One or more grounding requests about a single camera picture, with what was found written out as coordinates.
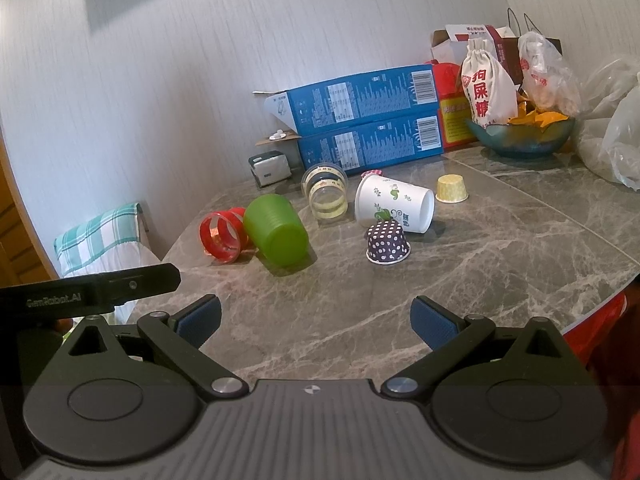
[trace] wall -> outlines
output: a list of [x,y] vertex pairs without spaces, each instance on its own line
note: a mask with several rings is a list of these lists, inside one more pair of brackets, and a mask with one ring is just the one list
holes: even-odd
[[508,0],[526,31],[526,12],[543,34],[562,41],[572,68],[588,76],[610,54],[640,55],[640,0]]
[[253,90],[423,62],[506,0],[0,0],[0,117],[24,203],[56,235],[145,203],[156,252],[249,176],[276,129]]

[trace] blue box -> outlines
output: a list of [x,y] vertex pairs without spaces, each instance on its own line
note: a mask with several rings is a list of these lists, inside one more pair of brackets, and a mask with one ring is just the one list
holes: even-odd
[[355,74],[288,90],[265,108],[307,137],[438,108],[430,64]]
[[437,108],[423,114],[341,128],[298,140],[305,169],[320,162],[347,174],[384,168],[444,152]]

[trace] white paper cup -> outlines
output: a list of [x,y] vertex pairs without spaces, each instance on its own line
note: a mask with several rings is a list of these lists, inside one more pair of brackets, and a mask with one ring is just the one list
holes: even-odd
[[356,220],[364,227],[396,220],[405,231],[425,233],[433,219],[434,204],[431,189],[369,174],[356,193]]

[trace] wooden door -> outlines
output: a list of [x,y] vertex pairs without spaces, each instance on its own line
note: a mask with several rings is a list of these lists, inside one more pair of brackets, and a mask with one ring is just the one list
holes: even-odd
[[20,198],[0,130],[0,287],[57,279]]

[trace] plaid cloth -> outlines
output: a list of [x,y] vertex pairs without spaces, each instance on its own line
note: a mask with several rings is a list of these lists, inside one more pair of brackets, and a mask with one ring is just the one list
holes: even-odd
[[62,277],[82,269],[125,242],[139,242],[140,204],[127,204],[70,229],[53,242]]

